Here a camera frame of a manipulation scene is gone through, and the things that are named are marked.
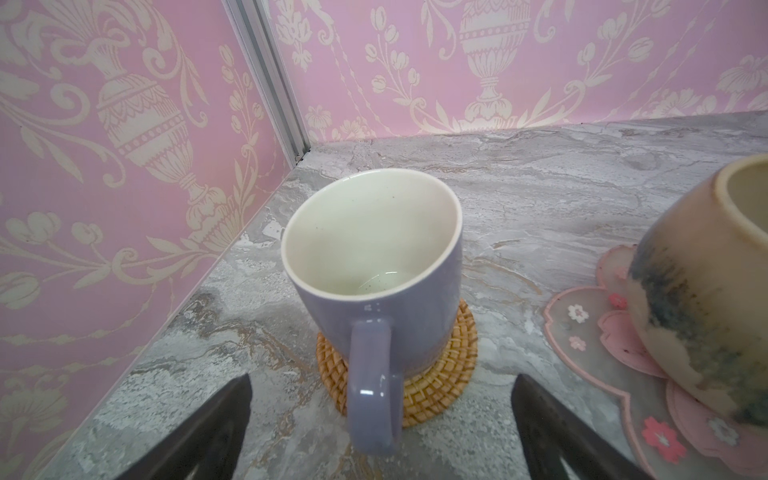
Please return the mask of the white mug purple handle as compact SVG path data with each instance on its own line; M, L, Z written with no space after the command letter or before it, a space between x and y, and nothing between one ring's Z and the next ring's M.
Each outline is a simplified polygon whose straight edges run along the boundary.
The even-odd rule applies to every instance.
M429 369L460 304L463 213L424 172L385 168L309 197L282 236L284 269L347 363L347 430L368 455L395 452L404 384Z

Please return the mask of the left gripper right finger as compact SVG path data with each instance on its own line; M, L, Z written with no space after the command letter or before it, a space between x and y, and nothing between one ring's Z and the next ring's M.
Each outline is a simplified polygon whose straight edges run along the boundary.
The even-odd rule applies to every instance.
M627 459L527 374L517 376L511 407L533 479L648 479Z

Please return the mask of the yellow-green mug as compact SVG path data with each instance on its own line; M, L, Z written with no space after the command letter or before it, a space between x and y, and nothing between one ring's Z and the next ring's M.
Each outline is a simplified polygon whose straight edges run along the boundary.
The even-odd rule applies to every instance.
M627 301L642 344L682 389L767 433L767 157L718 170L637 245Z

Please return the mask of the woven tan coaster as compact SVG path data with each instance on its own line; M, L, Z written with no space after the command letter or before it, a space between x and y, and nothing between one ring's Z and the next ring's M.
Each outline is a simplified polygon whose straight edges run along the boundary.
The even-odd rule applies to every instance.
M405 380L403 426L425 423L447 410L469 384L477 358L476 322L467 302L461 300L451 336L435 363ZM347 362L321 333L316 338L316 360L335 408L345 415Z

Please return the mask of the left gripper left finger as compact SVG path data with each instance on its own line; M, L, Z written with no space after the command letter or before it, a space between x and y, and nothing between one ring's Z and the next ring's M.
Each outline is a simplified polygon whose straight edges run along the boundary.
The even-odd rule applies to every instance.
M251 400L249 375L230 380L118 479L231 479Z

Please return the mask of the pink flower coaster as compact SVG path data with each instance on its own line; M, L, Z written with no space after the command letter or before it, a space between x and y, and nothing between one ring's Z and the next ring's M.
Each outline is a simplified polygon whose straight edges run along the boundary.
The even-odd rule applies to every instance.
M596 283L554 296L544 332L575 373L615 396L638 464L656 479L764 479L767 441L695 400L646 351L626 300L634 247L608 250Z

